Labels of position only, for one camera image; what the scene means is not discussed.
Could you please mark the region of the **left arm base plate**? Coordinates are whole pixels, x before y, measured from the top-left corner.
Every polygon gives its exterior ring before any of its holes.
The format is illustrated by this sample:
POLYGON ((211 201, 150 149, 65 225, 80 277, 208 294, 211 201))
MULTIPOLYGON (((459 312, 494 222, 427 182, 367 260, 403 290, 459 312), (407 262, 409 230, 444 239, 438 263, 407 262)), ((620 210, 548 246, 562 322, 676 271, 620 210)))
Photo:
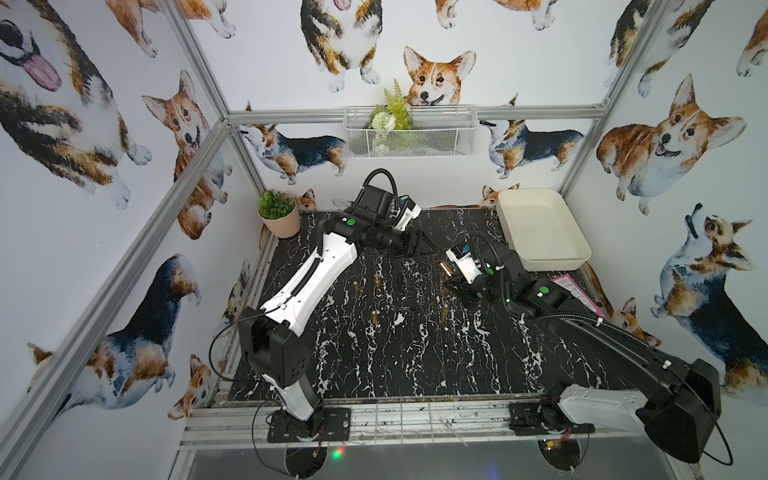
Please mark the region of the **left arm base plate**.
POLYGON ((320 408, 308 420, 298 420, 284 410, 271 415, 269 443, 347 441, 350 437, 350 408, 320 408))

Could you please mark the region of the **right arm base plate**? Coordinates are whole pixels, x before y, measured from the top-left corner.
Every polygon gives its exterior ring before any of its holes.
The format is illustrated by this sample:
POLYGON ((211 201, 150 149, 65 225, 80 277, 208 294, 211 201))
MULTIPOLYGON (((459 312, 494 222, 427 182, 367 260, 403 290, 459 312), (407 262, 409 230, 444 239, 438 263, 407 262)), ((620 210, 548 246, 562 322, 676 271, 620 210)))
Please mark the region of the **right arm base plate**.
POLYGON ((508 404, 509 429, 517 436, 592 434, 593 424, 569 420, 552 402, 512 402, 508 404))

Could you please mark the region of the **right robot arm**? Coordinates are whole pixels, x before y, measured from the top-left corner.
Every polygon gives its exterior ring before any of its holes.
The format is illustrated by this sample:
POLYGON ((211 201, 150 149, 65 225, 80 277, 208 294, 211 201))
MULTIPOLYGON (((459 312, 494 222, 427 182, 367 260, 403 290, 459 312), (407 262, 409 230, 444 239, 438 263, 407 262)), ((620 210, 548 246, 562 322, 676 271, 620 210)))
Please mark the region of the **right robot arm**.
POLYGON ((502 252, 484 233, 451 246, 446 256, 457 269, 444 285, 461 301, 485 301, 513 321, 539 325, 590 349, 629 384, 627 390, 609 391, 559 383, 548 394, 548 408, 569 426, 642 433, 688 464, 706 456, 711 435, 721 430, 721 395, 712 365, 667 354, 551 279, 532 279, 514 251, 502 252))

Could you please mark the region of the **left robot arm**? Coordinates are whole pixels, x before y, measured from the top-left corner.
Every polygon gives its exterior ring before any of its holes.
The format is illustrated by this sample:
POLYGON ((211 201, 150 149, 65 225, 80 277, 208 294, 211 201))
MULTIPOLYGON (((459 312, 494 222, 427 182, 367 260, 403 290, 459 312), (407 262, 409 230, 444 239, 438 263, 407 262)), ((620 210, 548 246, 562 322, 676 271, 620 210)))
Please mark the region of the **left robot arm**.
POLYGON ((410 196, 398 193, 391 172, 373 170, 351 205, 315 229, 315 248, 291 279, 259 309, 238 319, 243 357, 274 388, 293 419, 308 422, 322 409, 306 373, 310 350, 302 341, 319 301, 362 250, 396 258, 433 252, 434 243, 413 225, 420 213, 410 196))

